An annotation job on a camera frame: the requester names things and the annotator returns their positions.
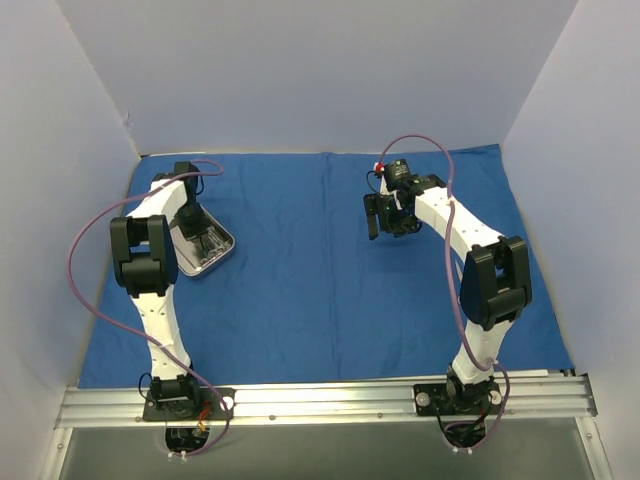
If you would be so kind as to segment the steel surgical forceps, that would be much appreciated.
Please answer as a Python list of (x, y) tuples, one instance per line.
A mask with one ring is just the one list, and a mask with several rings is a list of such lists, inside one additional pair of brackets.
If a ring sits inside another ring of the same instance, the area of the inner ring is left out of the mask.
[(213, 262), (226, 251), (226, 244), (215, 235), (201, 235), (199, 237), (202, 262)]

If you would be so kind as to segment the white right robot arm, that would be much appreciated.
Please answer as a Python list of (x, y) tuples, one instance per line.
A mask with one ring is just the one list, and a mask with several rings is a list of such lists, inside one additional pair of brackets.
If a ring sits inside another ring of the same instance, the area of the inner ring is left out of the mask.
[(368, 236), (396, 238), (431, 228), (444, 241), (445, 271), (461, 347), (447, 372), (444, 400), (469, 411), (491, 391), (508, 330), (532, 301), (529, 250), (471, 213), (437, 176), (395, 173), (376, 163), (368, 178), (380, 182), (363, 198)]

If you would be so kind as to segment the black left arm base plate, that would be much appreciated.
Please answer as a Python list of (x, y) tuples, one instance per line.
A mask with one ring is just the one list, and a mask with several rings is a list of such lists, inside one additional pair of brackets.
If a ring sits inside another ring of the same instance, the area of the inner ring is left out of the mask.
[(220, 399), (207, 387), (201, 386), (195, 399), (176, 397), (157, 400), (150, 389), (145, 391), (142, 420), (145, 422), (178, 422), (196, 420), (222, 421), (233, 417), (232, 405), (236, 391), (220, 388), (218, 393), (227, 403), (224, 407)]

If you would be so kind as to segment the aluminium front frame rail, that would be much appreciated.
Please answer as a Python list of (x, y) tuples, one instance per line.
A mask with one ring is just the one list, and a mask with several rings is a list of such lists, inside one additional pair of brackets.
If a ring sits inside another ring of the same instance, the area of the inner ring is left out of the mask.
[[(589, 379), (559, 372), (513, 372), (504, 420), (597, 415)], [(427, 422), (415, 413), (413, 386), (437, 384), (442, 375), (371, 381), (235, 385), (232, 426)], [(69, 388), (57, 428), (159, 427), (143, 420), (135, 388)]]

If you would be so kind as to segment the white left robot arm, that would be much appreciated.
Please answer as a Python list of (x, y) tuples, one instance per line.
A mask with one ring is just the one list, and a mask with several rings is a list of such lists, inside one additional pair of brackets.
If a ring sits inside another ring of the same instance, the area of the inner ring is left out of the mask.
[(151, 355), (149, 400), (179, 419), (194, 417), (203, 400), (174, 308), (178, 259), (170, 224), (175, 221), (187, 241), (206, 236), (208, 223), (197, 201), (198, 171), (190, 162), (177, 162), (173, 172), (154, 177), (152, 196), (110, 222), (116, 282), (139, 313)]

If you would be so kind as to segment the blue surgical drape cloth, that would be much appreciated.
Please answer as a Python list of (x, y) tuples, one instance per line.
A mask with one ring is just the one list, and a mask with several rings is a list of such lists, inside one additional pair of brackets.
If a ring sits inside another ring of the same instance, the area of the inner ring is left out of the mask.
[[(528, 236), (497, 144), (451, 152), (454, 195), (505, 236)], [(444, 244), (430, 228), (369, 241), (363, 196), (379, 154), (143, 157), (129, 195), (180, 160), (211, 158), (203, 207), (235, 237), (230, 258), (180, 274), (175, 309), (194, 369), (214, 385), (330, 382), (445, 373), (460, 348)], [(505, 337), (509, 371), (574, 367), (530, 250), (533, 301)], [(135, 387), (142, 338), (98, 319), (79, 387)]]

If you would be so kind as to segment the steel hemostat clamp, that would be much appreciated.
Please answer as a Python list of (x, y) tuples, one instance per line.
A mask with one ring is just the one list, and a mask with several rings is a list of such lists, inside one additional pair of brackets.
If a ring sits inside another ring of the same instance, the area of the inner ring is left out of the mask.
[(228, 243), (224, 238), (219, 237), (215, 233), (209, 232), (207, 240), (207, 257), (216, 258), (223, 255), (228, 250)]

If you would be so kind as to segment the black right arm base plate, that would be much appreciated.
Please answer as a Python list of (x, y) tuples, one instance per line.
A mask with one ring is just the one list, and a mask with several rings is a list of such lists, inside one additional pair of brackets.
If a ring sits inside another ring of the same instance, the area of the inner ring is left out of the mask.
[(452, 380), (418, 383), (412, 387), (418, 416), (481, 416), (497, 414), (503, 404), (499, 385), (492, 379), (478, 384)]

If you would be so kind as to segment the stainless steel instrument tray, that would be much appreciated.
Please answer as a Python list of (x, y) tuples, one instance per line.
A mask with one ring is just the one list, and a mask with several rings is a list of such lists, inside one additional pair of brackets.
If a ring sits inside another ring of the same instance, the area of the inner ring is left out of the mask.
[(179, 228), (178, 219), (169, 224), (178, 268), (188, 277), (210, 273), (234, 252), (234, 236), (208, 211), (204, 211), (205, 235), (187, 239)]

